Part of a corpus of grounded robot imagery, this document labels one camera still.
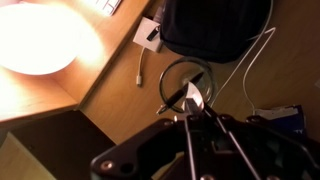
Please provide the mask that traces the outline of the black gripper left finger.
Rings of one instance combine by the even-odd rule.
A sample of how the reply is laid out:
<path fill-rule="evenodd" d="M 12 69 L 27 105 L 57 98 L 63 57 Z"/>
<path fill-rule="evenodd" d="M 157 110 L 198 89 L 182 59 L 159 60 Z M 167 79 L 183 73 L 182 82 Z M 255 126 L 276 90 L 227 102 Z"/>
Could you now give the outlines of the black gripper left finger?
<path fill-rule="evenodd" d="M 196 102 L 193 99 L 186 99 L 183 103 L 183 110 L 182 114 L 178 114 L 174 116 L 174 121 L 184 121 L 187 119 L 189 115 L 197 115 L 200 113 L 200 109 Z"/>

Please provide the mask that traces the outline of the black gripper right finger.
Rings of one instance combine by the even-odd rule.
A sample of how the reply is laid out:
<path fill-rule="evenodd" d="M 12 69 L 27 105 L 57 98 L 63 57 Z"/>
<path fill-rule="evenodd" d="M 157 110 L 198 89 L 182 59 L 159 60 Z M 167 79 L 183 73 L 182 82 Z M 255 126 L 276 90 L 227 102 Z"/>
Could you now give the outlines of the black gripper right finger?
<path fill-rule="evenodd" d="M 204 104 L 203 113 L 207 120 L 220 120 L 220 116 L 208 104 Z"/>

